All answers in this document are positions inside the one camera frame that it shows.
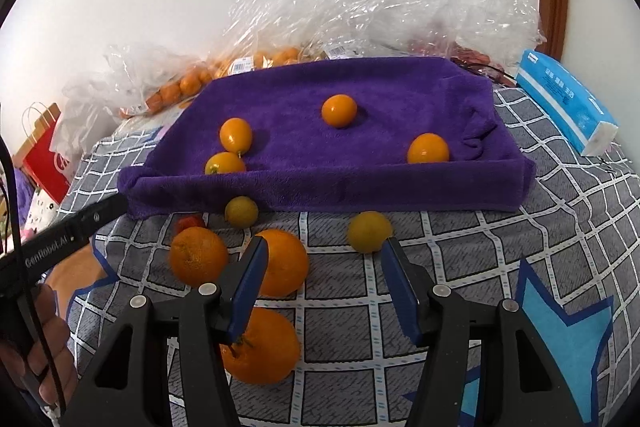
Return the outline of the person's left hand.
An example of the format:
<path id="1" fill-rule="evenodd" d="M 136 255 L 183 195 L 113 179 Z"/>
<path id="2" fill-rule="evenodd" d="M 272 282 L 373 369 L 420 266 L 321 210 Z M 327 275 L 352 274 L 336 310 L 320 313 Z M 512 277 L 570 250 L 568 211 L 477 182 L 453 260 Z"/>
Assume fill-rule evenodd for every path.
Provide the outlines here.
<path id="1" fill-rule="evenodd" d="M 74 357 L 67 347 L 67 341 L 70 339 L 70 328 L 64 319 L 56 314 L 55 295 L 49 285 L 40 285 L 35 307 L 44 337 L 47 339 L 56 370 L 58 371 L 65 402 L 68 405 L 78 384 Z M 26 371 L 24 359 L 10 345 L 1 343 L 1 360 L 12 376 L 14 383 L 24 387 L 21 385 L 21 378 Z M 29 368 L 37 375 L 41 375 L 43 369 L 49 367 L 50 364 L 39 340 L 32 346 L 27 362 Z M 46 377 L 44 377 L 39 386 L 39 394 L 41 399 L 49 405 L 58 403 L 58 392 L 50 369 L 48 369 Z"/>

